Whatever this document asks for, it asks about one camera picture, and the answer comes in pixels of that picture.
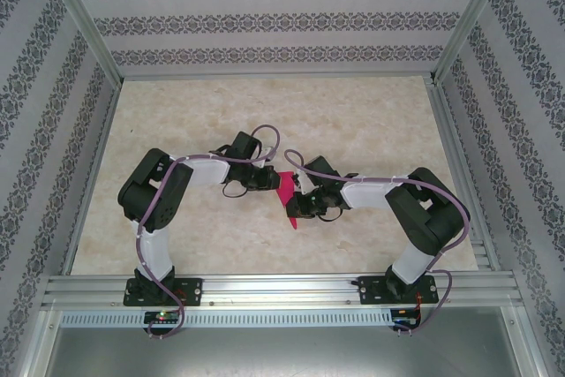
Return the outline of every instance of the aluminum frame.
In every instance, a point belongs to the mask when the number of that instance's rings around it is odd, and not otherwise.
[[[510,271],[461,271],[452,274],[453,289],[444,307],[500,307],[522,376],[547,376],[514,274]],[[198,278],[204,281],[201,292],[202,304],[185,309],[219,314],[226,311],[244,311],[253,315],[277,310],[327,313],[338,310],[379,311],[389,307],[413,306],[361,305],[358,287],[351,284],[351,281],[359,276],[359,274],[199,275]],[[65,312],[114,313],[160,309],[124,306],[122,301],[128,278],[131,277],[129,275],[50,277],[19,375],[26,377],[45,375],[55,346],[59,324]],[[442,275],[436,275],[435,278],[438,293],[443,296],[448,278]],[[422,306],[428,310],[434,308],[434,305]],[[109,323],[106,327],[112,327],[112,324]]]
[[[465,11],[456,24],[456,28],[451,33],[448,43],[441,52],[440,59],[433,70],[434,83],[441,83],[446,75],[449,74],[449,68],[456,60],[457,54],[467,39],[467,35],[471,32],[478,16],[485,8],[488,0],[470,0],[465,7]]]
[[[482,247],[486,251],[487,264],[479,263],[478,265],[486,266],[492,270],[501,270],[501,265],[494,250],[493,240],[488,231],[483,210],[478,201],[477,191],[472,183],[471,172],[465,160],[463,147],[457,138],[457,131],[453,117],[449,113],[447,100],[441,85],[437,85],[431,78],[424,79],[430,105],[432,106],[433,116],[438,125],[441,143],[445,150],[448,160],[449,170],[453,176],[453,182],[456,186],[457,196],[460,197],[463,204],[468,208],[471,214],[471,231],[469,238],[471,242],[482,242]]]
[[[100,31],[88,13],[82,0],[63,0],[80,32],[84,35],[90,49],[94,52],[100,66],[106,73],[113,87],[120,87],[124,80],[114,57],[102,39]]]
[[[192,79],[346,79],[358,77],[427,77],[430,72],[413,71],[358,71],[358,72],[231,72],[206,74],[147,74],[130,75],[127,81],[171,81]]]

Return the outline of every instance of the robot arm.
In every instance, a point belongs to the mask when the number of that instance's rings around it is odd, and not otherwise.
[[[310,161],[304,168],[339,177],[322,156]],[[311,175],[308,177],[311,184],[317,187],[306,194],[295,192],[287,204],[289,217],[321,218],[329,207],[340,208],[340,214],[343,210],[357,207],[392,209],[410,241],[386,273],[387,289],[397,301],[412,292],[441,249],[463,228],[463,218],[457,207],[443,196],[421,186],[393,183],[392,179],[384,183],[368,182],[357,174],[346,177],[361,178],[361,182],[345,183]],[[453,196],[426,168],[418,168],[410,175],[398,178],[428,183]],[[469,212],[463,209],[469,218]]]
[[[139,235],[145,266],[159,282],[167,287],[173,284],[175,271],[169,256],[168,225],[177,213],[187,187],[221,185],[231,181],[238,181],[250,191],[279,187],[280,178],[273,166],[265,166],[264,162],[228,162],[229,159],[249,160],[257,149],[263,150],[260,141],[240,132],[231,145],[216,149],[209,157],[198,155],[198,158],[189,158],[172,170],[153,213]],[[161,182],[173,162],[174,159],[162,150],[151,149],[120,190],[118,203],[124,208],[124,215],[131,221],[136,235],[139,223],[158,190],[152,182]],[[160,304],[167,296],[151,281],[146,267],[139,264],[135,270],[135,290],[142,298],[151,298]]]

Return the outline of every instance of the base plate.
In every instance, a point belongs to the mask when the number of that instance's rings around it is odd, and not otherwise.
[[[387,289],[387,277],[362,275],[358,278],[359,298],[361,305],[383,304],[416,304],[416,296],[421,297],[421,304],[437,304],[439,302],[435,279],[431,275],[423,275],[417,284],[399,301]]]
[[[130,293],[130,289],[136,284],[135,278],[130,278],[125,285],[124,306],[176,306],[177,303],[172,298],[156,305],[150,300],[145,300]],[[173,293],[177,295],[185,306],[200,306],[202,299],[202,279],[201,278],[175,278],[173,282]]]

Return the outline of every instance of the damask pattern wall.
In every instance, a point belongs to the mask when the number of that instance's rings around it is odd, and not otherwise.
[[[430,72],[469,0],[83,0],[126,77]]]
[[[500,262],[565,375],[563,0],[489,0],[444,81]]]
[[[0,376],[61,272],[117,90],[62,0],[0,0]]]

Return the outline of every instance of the black bracket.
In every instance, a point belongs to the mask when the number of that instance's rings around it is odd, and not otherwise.
[[[309,161],[304,168],[310,171],[340,177],[339,172],[334,170],[323,156],[315,157]],[[356,175],[357,174],[348,174],[346,177],[355,177]],[[350,206],[341,195],[341,190],[345,184],[343,181],[317,177],[312,174],[308,174],[308,178],[312,181],[313,185],[318,187],[307,194],[294,192],[292,198],[290,198],[285,206],[286,215],[289,218],[315,218],[317,216],[324,222],[332,222],[335,219],[327,220],[324,218],[324,215],[330,207],[338,207],[340,209],[339,216],[342,215],[344,209],[350,209]],[[298,175],[295,174],[293,179],[295,183],[297,183]]]
[[[427,168],[417,168],[408,178],[434,185],[453,196]],[[430,189],[402,184],[388,192],[385,199],[410,242],[426,255],[437,255],[463,228],[463,217],[457,207]],[[423,202],[429,200],[432,205],[425,207]],[[463,209],[470,218],[465,206]]]
[[[431,275],[422,275],[400,299],[387,287],[387,277],[384,275],[362,275],[351,283],[359,287],[361,305],[416,304],[418,294],[421,304],[437,304],[440,301],[435,279]]]
[[[151,149],[146,153],[117,195],[117,203],[124,208],[128,220],[141,221],[157,193],[152,181],[161,181],[172,163],[170,156],[162,150]],[[177,213],[191,175],[192,168],[183,163],[173,169],[153,213],[144,225],[147,231],[152,233],[169,225]]]
[[[146,311],[143,314],[143,329],[151,335],[164,336],[176,327],[180,320],[179,311]]]
[[[177,295],[184,306],[200,306],[202,284],[201,278],[175,277],[172,282],[172,292]],[[170,296],[159,300],[155,300],[154,297],[144,297],[139,292],[139,280],[130,278],[125,285],[124,306],[177,306],[177,303]]]
[[[256,149],[259,149],[258,155],[261,156],[263,145],[260,140],[245,132],[239,132],[231,145],[224,145],[211,153],[226,158],[251,159]],[[275,171],[274,166],[266,165],[258,168],[252,163],[232,162],[224,183],[232,181],[238,181],[246,189],[244,194],[247,191],[275,190],[281,185],[281,177]]]

